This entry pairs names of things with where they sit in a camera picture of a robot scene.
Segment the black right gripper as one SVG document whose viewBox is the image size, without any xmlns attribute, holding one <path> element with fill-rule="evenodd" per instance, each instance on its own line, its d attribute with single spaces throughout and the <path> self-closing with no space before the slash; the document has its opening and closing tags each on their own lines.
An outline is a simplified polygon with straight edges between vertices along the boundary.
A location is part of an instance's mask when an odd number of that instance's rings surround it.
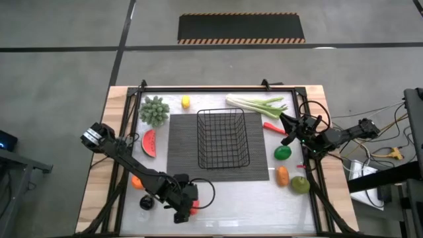
<svg viewBox="0 0 423 238">
<path fill-rule="evenodd" d="M 290 133 L 286 132 L 286 137 L 281 141 L 281 144 L 289 145 L 296 138 L 301 143 L 315 139 L 317 137 L 317 126 L 323 121 L 323 118 L 322 116 L 304 115 L 297 119 L 281 113 L 280 120 L 285 130 L 291 130 Z"/>
</svg>

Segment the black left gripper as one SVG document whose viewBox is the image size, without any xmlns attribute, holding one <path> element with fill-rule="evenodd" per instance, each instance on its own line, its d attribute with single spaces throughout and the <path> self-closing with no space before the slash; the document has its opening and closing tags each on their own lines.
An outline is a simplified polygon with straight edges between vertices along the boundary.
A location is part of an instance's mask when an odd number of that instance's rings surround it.
<svg viewBox="0 0 423 238">
<path fill-rule="evenodd" d="M 187 201 L 188 199 L 190 199 L 192 203 L 194 200 L 199 200 L 198 187 L 190 181 L 190 177 L 187 174 L 176 174 L 169 178 L 168 181 L 170 182 L 173 193 L 179 198 L 179 202 L 173 202 L 172 204 L 167 202 L 167 205 L 164 206 L 165 209 L 174 208 L 175 204 L 179 205 L 181 202 Z M 174 223 L 187 222 L 189 221 L 189 217 L 190 212 L 183 212 L 182 216 L 176 213 L 174 214 Z"/>
</svg>

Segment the thin red chili pepper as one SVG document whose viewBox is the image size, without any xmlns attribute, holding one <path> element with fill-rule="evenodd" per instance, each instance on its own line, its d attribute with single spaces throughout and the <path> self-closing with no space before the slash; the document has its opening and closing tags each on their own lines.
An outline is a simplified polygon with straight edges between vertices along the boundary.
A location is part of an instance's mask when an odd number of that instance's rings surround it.
<svg viewBox="0 0 423 238">
<path fill-rule="evenodd" d="M 264 129 L 271 130 L 273 132 L 276 132 L 276 133 L 279 133 L 279 134 L 282 134 L 282 135 L 286 135 L 285 130 L 278 128 L 278 127 L 274 126 L 273 124 L 271 124 L 269 122 L 263 123 L 262 127 Z"/>
</svg>

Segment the dark round fruit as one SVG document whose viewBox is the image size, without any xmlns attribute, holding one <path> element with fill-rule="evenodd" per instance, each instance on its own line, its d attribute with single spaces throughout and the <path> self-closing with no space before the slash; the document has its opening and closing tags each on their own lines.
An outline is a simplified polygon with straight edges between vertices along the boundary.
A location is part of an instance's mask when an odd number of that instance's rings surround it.
<svg viewBox="0 0 423 238">
<path fill-rule="evenodd" d="M 139 201 L 139 207 L 143 210 L 151 210 L 155 205 L 155 199 L 150 195 L 145 195 Z"/>
</svg>

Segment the green onion bunch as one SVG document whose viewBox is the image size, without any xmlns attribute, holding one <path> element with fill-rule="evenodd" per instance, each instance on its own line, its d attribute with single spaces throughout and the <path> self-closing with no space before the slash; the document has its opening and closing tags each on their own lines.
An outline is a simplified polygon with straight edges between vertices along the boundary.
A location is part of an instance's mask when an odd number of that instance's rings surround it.
<svg viewBox="0 0 423 238">
<path fill-rule="evenodd" d="M 288 107 L 283 104 L 281 106 L 272 106 L 273 102 L 281 102 L 284 98 L 283 97 L 275 97 L 271 99 L 250 99 L 250 98 L 242 98 L 238 97 L 237 95 L 228 94 L 225 97 L 225 102 L 228 105 L 251 110 L 260 114 L 263 114 L 267 117 L 272 119 L 278 119 L 280 115 L 285 112 Z"/>
</svg>

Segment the round orange fruit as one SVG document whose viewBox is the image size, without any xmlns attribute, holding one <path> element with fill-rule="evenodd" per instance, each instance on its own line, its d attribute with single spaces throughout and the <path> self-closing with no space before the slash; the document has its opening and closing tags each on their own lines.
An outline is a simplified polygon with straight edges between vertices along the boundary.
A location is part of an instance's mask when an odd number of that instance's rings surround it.
<svg viewBox="0 0 423 238">
<path fill-rule="evenodd" d="M 140 179 L 140 178 L 138 178 L 138 177 L 137 177 L 137 176 L 135 176 L 135 175 L 133 175 L 133 176 L 132 176 L 131 183 L 132 183 L 132 186 L 133 186 L 135 189 L 138 189 L 138 190 L 144 190 L 144 189 L 145 189 L 145 187 L 144 187 L 144 185 L 143 185 L 143 183 L 142 183 L 141 179 Z"/>
</svg>

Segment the green pear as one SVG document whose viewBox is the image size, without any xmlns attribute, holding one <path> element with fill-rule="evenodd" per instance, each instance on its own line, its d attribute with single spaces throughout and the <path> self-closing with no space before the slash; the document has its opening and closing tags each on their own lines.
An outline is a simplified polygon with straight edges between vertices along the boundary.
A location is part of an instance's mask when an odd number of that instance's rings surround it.
<svg viewBox="0 0 423 238">
<path fill-rule="evenodd" d="M 310 190 L 310 183 L 305 177 L 296 176 L 291 179 L 291 187 L 298 194 L 306 194 Z"/>
</svg>

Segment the watermelon slice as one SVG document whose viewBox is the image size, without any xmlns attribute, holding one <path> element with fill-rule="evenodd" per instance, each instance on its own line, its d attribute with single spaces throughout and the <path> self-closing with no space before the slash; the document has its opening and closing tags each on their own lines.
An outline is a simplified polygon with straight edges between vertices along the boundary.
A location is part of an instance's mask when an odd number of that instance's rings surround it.
<svg viewBox="0 0 423 238">
<path fill-rule="evenodd" d="M 154 129 L 148 130 L 143 134 L 143 137 L 141 139 L 141 148 L 147 156 L 156 158 Z"/>
</svg>

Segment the grey woven placemat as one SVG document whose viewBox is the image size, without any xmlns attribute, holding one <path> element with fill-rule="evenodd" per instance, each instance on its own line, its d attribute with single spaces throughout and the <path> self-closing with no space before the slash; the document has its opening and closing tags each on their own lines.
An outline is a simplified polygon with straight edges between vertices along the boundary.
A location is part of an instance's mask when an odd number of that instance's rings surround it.
<svg viewBox="0 0 423 238">
<path fill-rule="evenodd" d="M 268 180 L 268 162 L 258 113 L 173 114 L 167 172 L 212 182 Z"/>
</svg>

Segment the white power box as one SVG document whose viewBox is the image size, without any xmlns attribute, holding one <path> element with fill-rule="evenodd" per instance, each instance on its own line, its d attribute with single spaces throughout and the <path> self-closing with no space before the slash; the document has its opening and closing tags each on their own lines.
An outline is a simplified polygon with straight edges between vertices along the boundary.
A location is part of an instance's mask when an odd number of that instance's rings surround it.
<svg viewBox="0 0 423 238">
<path fill-rule="evenodd" d="M 373 167 L 367 166 L 366 164 L 354 160 L 349 169 L 348 180 L 358 179 L 361 176 L 370 175 L 376 172 L 377 169 L 374 169 Z M 385 203 L 384 201 L 378 199 L 376 188 L 354 192 L 351 193 L 350 196 L 355 201 L 361 202 L 381 211 L 384 210 Z"/>
</svg>

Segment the black side desk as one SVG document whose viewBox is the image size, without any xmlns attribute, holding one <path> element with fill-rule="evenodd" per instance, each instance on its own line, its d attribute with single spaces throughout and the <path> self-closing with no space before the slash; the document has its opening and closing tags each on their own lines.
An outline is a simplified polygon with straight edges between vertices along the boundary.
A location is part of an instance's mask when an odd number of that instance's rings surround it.
<svg viewBox="0 0 423 238">
<path fill-rule="evenodd" d="M 348 188 L 353 193 L 404 181 L 416 236 L 423 238 L 423 169 L 418 161 L 349 180 Z"/>
</svg>

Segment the yellow power plug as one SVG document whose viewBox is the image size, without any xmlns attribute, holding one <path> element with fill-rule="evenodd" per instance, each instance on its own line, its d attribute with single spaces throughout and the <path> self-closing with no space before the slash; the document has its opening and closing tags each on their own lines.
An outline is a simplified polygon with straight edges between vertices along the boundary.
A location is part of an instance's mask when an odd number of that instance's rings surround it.
<svg viewBox="0 0 423 238">
<path fill-rule="evenodd" d="M 404 156 L 401 154 L 400 150 L 398 147 L 390 147 L 390 152 L 388 154 L 376 154 L 376 153 L 372 153 L 371 155 L 373 157 L 378 157 L 378 158 L 393 158 L 396 160 L 402 160 L 404 159 Z"/>
</svg>

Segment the potted green succulent plant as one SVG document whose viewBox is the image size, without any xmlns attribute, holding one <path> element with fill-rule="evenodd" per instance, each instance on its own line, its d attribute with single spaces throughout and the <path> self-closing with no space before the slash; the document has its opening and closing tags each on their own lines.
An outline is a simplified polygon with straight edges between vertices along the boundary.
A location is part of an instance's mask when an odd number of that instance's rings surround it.
<svg viewBox="0 0 423 238">
<path fill-rule="evenodd" d="M 153 128 L 158 128 L 165 123 L 169 117 L 170 107 L 163 102 L 162 97 L 154 96 L 153 98 L 145 97 L 138 110 L 139 119 Z"/>
</svg>

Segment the black hazard-striped floor mat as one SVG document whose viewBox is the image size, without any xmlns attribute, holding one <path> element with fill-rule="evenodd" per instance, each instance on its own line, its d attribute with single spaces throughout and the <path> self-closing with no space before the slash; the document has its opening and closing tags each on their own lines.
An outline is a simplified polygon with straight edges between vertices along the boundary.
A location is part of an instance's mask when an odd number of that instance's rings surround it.
<svg viewBox="0 0 423 238">
<path fill-rule="evenodd" d="M 177 43 L 304 44 L 297 13 L 184 13 L 179 16 Z"/>
</svg>

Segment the grey metal stand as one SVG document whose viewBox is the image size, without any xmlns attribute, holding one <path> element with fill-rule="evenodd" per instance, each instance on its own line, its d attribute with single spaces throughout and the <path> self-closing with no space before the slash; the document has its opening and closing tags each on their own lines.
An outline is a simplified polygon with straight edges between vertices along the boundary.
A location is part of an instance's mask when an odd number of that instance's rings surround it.
<svg viewBox="0 0 423 238">
<path fill-rule="evenodd" d="M 0 192 L 9 194 L 0 209 L 0 238 L 10 238 L 33 170 L 39 169 L 46 174 L 51 173 L 52 168 L 53 165 L 0 149 Z"/>
</svg>

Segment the black box with blue light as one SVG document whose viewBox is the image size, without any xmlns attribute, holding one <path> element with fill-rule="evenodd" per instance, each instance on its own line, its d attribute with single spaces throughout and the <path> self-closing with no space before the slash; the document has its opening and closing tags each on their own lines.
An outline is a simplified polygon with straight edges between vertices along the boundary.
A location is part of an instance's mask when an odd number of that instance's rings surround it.
<svg viewBox="0 0 423 238">
<path fill-rule="evenodd" d="M 0 130 L 0 149 L 13 152 L 17 145 L 18 138 Z"/>
</svg>

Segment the black metal table frame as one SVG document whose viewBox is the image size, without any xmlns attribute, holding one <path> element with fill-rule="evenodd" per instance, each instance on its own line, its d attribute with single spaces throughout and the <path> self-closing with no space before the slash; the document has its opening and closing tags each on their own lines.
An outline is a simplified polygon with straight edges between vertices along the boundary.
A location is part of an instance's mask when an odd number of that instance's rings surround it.
<svg viewBox="0 0 423 238">
<path fill-rule="evenodd" d="M 135 100 L 141 96 L 138 86 L 112 86 L 108 90 L 102 122 L 111 126 L 116 132 L 127 133 L 134 128 L 132 124 L 136 115 L 130 110 Z M 220 86 L 146 86 L 145 92 L 176 92 L 176 93 L 227 93 L 256 92 L 275 93 L 289 89 L 285 85 L 220 85 Z M 95 232 L 86 230 L 95 218 L 101 213 L 103 206 L 114 193 L 116 186 L 127 177 L 115 162 L 106 162 L 98 171 L 89 171 L 85 193 L 79 212 L 77 227 L 71 238 L 113 238 L 118 236 L 120 215 L 124 209 L 123 194 L 119 194 L 113 201 L 104 219 L 99 223 Z M 347 180 L 341 162 L 334 157 L 325 157 L 322 165 L 314 174 L 318 183 L 325 188 L 327 198 L 334 206 L 340 217 L 354 230 L 358 229 L 356 214 L 348 192 Z"/>
</svg>

